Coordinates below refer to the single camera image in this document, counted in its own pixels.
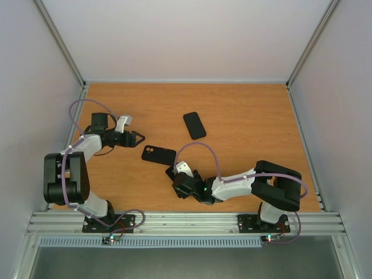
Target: wooden table surface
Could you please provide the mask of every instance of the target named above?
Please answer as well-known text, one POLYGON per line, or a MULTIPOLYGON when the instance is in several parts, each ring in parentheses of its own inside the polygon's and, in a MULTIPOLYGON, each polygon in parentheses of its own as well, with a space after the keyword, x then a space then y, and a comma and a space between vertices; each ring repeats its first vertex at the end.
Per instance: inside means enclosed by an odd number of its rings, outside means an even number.
MULTIPOLYGON (((245 172, 258 160, 289 167, 300 172, 310 187, 301 211, 320 210, 285 85, 91 84, 87 98, 104 103, 118 115, 132 115, 126 129, 146 136, 136 148, 116 147, 87 163, 91 189, 111 201, 115 210, 257 211, 261 200, 253 195, 213 206, 192 197, 178 199, 164 172, 167 166, 141 159, 145 145, 177 151, 192 142, 183 115, 194 111, 207 132, 199 141, 217 153, 222 176, 245 172)), ((92 112, 104 110, 86 102, 79 121, 83 129, 90 124, 92 112)), ((180 159, 197 169, 202 178, 216 175, 213 157, 203 146, 187 148, 180 159)))

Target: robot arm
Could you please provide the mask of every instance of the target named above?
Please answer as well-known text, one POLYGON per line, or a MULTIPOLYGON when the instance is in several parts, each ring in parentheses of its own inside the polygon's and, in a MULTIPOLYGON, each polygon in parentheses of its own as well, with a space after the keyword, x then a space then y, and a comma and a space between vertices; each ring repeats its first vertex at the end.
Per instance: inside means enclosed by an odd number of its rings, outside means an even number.
POLYGON ((274 185, 269 182, 272 177, 265 173, 289 175, 301 179, 297 171, 273 164, 258 161, 256 167, 244 173, 229 177, 210 177, 203 181, 199 173, 188 167, 185 162, 178 163, 173 188, 179 198, 192 195, 200 203, 212 205, 235 196, 256 195, 264 202, 259 209, 259 221, 275 224, 285 211, 299 210, 301 198, 300 183, 283 177, 276 177, 274 185))
MULTIPOLYGON (((92 124, 85 135, 69 146, 66 159, 66 192, 69 203, 75 210, 83 210, 88 217, 96 216, 112 223, 115 217, 110 202, 99 198, 90 190, 86 162, 105 146, 136 147, 145 137, 135 131, 124 129, 131 123, 129 115, 120 116, 114 129, 108 128, 107 113, 93 113, 92 124)), ((65 205, 62 190, 62 158, 67 149, 47 154, 44 158, 44 199, 48 203, 65 205)))

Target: white wall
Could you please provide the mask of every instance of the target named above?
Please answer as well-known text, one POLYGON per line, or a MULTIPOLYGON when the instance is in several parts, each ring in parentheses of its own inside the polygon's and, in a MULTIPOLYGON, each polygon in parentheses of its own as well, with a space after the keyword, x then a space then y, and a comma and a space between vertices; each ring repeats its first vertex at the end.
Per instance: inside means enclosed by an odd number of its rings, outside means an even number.
POLYGON ((44 0, 88 81, 285 83, 329 0, 44 0))
POLYGON ((316 174, 372 278, 372 1, 343 0, 293 89, 316 174))
POLYGON ((62 146, 79 85, 33 1, 0 8, 0 277, 10 278, 33 210, 43 210, 43 159, 62 146))

